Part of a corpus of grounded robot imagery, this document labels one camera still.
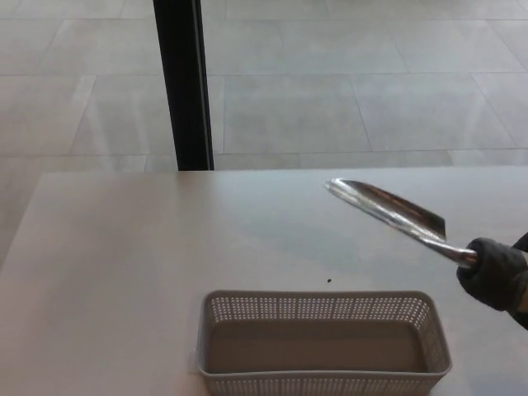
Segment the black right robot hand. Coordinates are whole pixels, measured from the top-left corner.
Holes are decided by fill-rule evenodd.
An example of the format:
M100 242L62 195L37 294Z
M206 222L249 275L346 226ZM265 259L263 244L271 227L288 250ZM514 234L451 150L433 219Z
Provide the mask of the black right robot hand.
M475 267L460 267L456 276L465 292L482 304L508 313L527 327L527 236L507 246L476 238L467 246L477 253Z

